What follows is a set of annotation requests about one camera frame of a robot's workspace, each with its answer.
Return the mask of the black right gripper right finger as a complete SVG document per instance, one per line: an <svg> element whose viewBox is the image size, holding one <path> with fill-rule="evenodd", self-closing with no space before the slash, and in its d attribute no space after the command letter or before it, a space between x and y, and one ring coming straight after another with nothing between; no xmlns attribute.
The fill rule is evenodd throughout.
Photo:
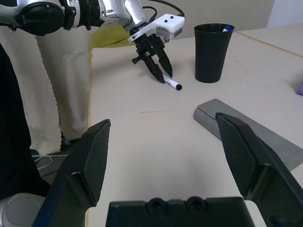
<svg viewBox="0 0 303 227"><path fill-rule="evenodd" d="M239 118L216 114L225 157L242 197L268 227L303 225L303 189L276 152Z"/></svg>

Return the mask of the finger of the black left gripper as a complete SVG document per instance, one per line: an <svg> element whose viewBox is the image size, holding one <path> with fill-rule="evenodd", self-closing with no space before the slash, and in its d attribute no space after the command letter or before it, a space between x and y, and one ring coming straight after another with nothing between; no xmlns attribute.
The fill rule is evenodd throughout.
<svg viewBox="0 0 303 227"><path fill-rule="evenodd" d="M170 77L172 77L173 76L172 66L165 51L159 50L157 56L159 58L159 63L161 64L162 68L166 71L166 73Z"/></svg>
<svg viewBox="0 0 303 227"><path fill-rule="evenodd" d="M143 58L145 65L147 66L150 73L162 84L165 84L163 73L159 68L158 64L154 62L151 56Z"/></svg>

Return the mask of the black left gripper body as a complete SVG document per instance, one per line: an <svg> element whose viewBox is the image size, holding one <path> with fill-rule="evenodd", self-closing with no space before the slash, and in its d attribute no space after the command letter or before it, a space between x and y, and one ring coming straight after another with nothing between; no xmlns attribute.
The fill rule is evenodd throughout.
<svg viewBox="0 0 303 227"><path fill-rule="evenodd" d="M143 34L134 40L138 56L132 59L133 64L143 61L144 57L157 56L159 50L164 50L164 43L160 37L155 34L147 36Z"/></svg>

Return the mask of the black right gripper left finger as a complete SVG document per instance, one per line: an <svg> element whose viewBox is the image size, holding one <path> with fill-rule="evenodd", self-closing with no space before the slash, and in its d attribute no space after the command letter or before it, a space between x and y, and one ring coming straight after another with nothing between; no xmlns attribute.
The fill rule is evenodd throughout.
<svg viewBox="0 0 303 227"><path fill-rule="evenodd" d="M35 227L82 227L86 211L99 201L104 181L110 120L87 129L63 161L42 207Z"/></svg>

